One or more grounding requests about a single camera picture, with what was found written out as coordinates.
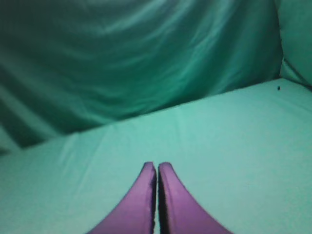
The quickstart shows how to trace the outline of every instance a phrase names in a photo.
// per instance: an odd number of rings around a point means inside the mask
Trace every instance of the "green fabric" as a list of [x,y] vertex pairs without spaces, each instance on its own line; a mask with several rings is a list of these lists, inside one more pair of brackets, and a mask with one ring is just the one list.
[[312,85],[312,1],[275,0],[284,59],[281,76]]
[[311,103],[278,79],[0,157],[0,233],[86,233],[152,160],[235,234],[311,234]]
[[4,0],[0,120],[26,147],[278,76],[271,0]]

